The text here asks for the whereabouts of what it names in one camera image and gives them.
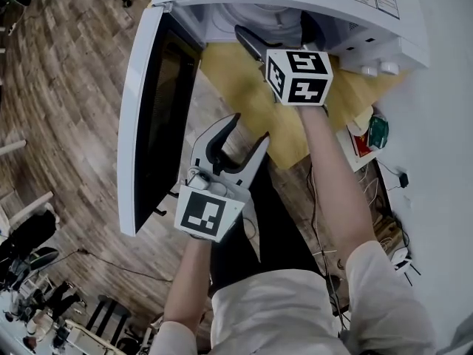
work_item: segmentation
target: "white microwave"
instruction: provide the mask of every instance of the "white microwave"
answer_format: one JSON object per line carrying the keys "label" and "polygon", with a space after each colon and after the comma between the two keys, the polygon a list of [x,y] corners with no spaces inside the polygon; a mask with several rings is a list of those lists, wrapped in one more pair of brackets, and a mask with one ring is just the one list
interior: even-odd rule
{"label": "white microwave", "polygon": [[350,72],[376,76],[429,66],[418,0],[152,0],[126,74],[118,136],[120,230],[136,235],[177,182],[188,105],[207,43],[249,27],[266,41],[300,43],[309,13],[325,51]]}

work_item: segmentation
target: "wooden floor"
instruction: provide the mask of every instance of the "wooden floor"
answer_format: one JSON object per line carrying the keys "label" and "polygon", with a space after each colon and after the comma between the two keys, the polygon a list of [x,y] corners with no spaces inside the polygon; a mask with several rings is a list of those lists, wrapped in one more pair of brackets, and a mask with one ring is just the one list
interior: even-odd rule
{"label": "wooden floor", "polygon": [[[150,0],[34,0],[16,31],[3,42],[3,98],[0,141],[26,139],[24,149],[0,159],[0,192],[15,188],[18,205],[48,190],[61,217],[61,230],[49,245],[65,256],[80,247],[117,265],[171,280],[186,236],[173,229],[174,216],[152,217],[132,238],[120,233],[117,207],[117,137],[121,93],[134,35]],[[8,27],[21,14],[7,11]],[[231,114],[204,76],[198,75],[189,113],[182,165],[195,138],[216,119]],[[254,141],[245,128],[232,136],[229,152],[245,151]],[[288,171],[273,170],[273,181],[313,252],[313,205],[305,188],[308,159]],[[166,198],[162,209],[174,211]],[[254,220],[251,209],[247,216]],[[326,250],[333,244],[323,220],[319,230]],[[258,237],[253,240],[257,247]],[[333,273],[336,253],[329,254]],[[56,281],[76,284],[93,310],[108,294],[134,314],[138,325],[163,311],[169,283],[118,270],[94,257],[74,254],[48,271]],[[346,301],[347,287],[340,290]],[[208,334],[211,313],[201,334]]]}

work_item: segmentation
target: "microwave control knob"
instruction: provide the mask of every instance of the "microwave control knob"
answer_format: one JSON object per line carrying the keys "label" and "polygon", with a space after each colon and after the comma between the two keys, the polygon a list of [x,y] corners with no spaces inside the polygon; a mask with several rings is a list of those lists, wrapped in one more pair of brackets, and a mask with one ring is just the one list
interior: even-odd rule
{"label": "microwave control knob", "polygon": [[394,62],[381,62],[379,70],[386,75],[399,75],[399,64]]}
{"label": "microwave control knob", "polygon": [[363,66],[361,68],[361,74],[367,76],[368,78],[376,78],[378,76],[378,69],[373,66]]}

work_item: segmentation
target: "red object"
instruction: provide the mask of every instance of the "red object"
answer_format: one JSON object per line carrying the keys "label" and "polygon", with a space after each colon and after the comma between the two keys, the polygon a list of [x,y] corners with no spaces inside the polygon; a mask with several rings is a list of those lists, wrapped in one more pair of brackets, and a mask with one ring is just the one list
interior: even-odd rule
{"label": "red object", "polygon": [[362,158],[371,153],[371,150],[368,147],[368,132],[361,137],[356,137],[350,133],[350,137],[352,138],[352,145],[357,156]]}

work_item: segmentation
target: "wooden table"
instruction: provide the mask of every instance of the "wooden table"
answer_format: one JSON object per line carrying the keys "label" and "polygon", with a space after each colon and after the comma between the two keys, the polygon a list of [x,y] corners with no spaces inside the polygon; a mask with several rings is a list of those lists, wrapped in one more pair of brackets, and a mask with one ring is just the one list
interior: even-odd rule
{"label": "wooden table", "polygon": [[[374,104],[405,75],[365,78],[340,70],[338,59],[330,57],[333,82],[327,107],[335,132]],[[242,121],[254,139],[270,133],[268,154],[280,169],[289,169],[308,155],[307,141],[297,111],[275,104],[273,93],[255,61],[240,43],[209,44],[202,57],[201,69]]]}

